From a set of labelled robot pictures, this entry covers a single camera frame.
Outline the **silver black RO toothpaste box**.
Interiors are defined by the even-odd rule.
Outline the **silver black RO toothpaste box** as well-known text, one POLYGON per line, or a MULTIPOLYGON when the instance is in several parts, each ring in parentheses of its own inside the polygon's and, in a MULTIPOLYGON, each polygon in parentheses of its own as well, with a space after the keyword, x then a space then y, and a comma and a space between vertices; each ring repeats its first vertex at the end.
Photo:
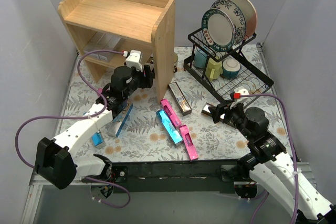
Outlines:
MULTIPOLYGON (((209 110, 208 110, 208 107, 209 107, 209 106, 214 106, 214 105, 212 105, 212 104, 210 104, 210 103, 206 103, 205 106, 204 106, 203 109, 202 109, 202 113, 205 114, 205 115, 207 115, 207 116, 209 116, 209 117, 211 117, 211 114, 210 114, 210 112, 209 112, 209 110)), ((226 112, 228 112, 228 111, 229 111, 229 105, 227 104, 226 112)), ((233 123, 230 122, 230 121, 228 120, 228 118, 225 118, 225 119, 227 120, 227 123, 224 123, 224 124, 226 124, 226 125, 228 125, 228 126, 230 126, 230 127, 235 127, 235 126, 233 125, 233 123)))

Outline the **brown silver RO toothpaste box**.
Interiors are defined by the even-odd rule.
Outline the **brown silver RO toothpaste box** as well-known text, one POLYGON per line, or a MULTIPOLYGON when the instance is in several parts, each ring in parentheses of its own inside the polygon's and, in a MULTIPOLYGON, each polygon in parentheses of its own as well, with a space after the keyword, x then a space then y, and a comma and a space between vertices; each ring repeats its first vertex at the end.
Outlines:
POLYGON ((148 58, 148 60, 147 60, 146 63, 148 63, 148 64, 153 64, 153 54, 151 54, 151 55, 149 56, 149 58, 148 58))

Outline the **dark striped toothpaste box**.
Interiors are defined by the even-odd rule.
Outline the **dark striped toothpaste box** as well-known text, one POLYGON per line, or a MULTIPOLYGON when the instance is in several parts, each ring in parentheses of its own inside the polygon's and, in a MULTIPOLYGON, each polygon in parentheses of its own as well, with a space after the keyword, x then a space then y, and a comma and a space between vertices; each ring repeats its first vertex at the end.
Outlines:
POLYGON ((168 85, 169 91, 174 98, 174 101, 176 102, 181 114, 183 116, 191 114, 192 108, 190 104, 188 103, 185 95, 183 94, 181 88, 177 84, 177 82, 172 82, 168 85))

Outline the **white toothpaste box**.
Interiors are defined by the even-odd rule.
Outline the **white toothpaste box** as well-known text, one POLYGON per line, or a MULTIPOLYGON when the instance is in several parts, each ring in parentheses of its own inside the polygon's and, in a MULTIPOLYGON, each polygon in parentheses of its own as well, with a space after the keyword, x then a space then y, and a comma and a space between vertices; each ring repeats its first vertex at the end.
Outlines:
MULTIPOLYGON (((103 47, 104 50, 118 51, 125 39, 117 36, 112 36, 107 44, 103 47)), ((100 52, 99 59, 104 62, 110 62, 114 54, 111 52, 100 52)))

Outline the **silver Protefix toothpaste box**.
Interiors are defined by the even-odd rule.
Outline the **silver Protefix toothpaste box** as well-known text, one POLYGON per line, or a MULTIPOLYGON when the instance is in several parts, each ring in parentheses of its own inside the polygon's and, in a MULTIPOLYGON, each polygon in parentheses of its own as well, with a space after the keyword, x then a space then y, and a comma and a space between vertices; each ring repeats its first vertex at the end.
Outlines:
MULTIPOLYGON (((108 46, 108 42, 111 38, 111 34, 97 32, 90 41, 90 51, 104 49, 106 46, 108 46)), ((108 61, 107 52, 91 54, 89 57, 101 61, 108 61)))

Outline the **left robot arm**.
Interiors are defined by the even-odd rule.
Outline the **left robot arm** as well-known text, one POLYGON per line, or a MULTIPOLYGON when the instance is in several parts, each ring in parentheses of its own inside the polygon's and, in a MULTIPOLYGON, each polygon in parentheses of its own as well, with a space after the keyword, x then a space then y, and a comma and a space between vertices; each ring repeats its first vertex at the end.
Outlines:
POLYGON ((84 159, 75 156, 95 133, 124 110, 129 96, 135 90, 151 88, 154 77, 150 64, 145 64, 141 71, 127 66, 115 68, 110 83, 98 91, 98 98, 83 120, 75 122, 51 140, 44 137, 39 141, 35 172, 58 189, 66 188, 75 178, 90 177, 100 182, 109 181, 112 163, 108 158, 100 154, 84 159))

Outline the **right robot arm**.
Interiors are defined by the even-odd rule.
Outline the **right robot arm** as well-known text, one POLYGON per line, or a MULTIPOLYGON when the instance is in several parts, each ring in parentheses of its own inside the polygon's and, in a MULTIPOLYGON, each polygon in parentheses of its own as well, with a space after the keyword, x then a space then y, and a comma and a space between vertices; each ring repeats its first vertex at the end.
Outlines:
POLYGON ((295 223, 335 223, 335 205, 294 166, 283 144, 268 130, 265 112, 230 102, 209 106, 214 123, 231 124, 248 141, 250 152, 237 161, 242 180, 260 184, 293 216, 295 223))

